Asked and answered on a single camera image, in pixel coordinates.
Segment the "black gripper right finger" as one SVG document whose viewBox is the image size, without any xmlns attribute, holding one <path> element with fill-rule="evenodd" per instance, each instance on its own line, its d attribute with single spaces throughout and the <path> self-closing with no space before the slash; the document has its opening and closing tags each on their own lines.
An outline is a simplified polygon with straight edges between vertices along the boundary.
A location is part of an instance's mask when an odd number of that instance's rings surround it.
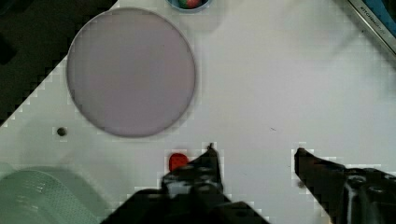
<svg viewBox="0 0 396 224">
<path fill-rule="evenodd" d="M 332 224 L 396 224 L 395 176 L 375 168 L 347 168 L 300 147 L 294 172 Z"/>
</svg>

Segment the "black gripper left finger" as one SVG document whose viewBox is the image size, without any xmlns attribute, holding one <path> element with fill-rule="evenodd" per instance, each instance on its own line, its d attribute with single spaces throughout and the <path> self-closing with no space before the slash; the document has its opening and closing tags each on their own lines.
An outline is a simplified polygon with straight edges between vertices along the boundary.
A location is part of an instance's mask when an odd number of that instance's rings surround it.
<svg viewBox="0 0 396 224">
<path fill-rule="evenodd" d="M 161 181 L 161 192 L 171 200 L 223 191 L 219 154 L 214 143 L 209 143 L 196 159 L 164 175 Z"/>
</svg>

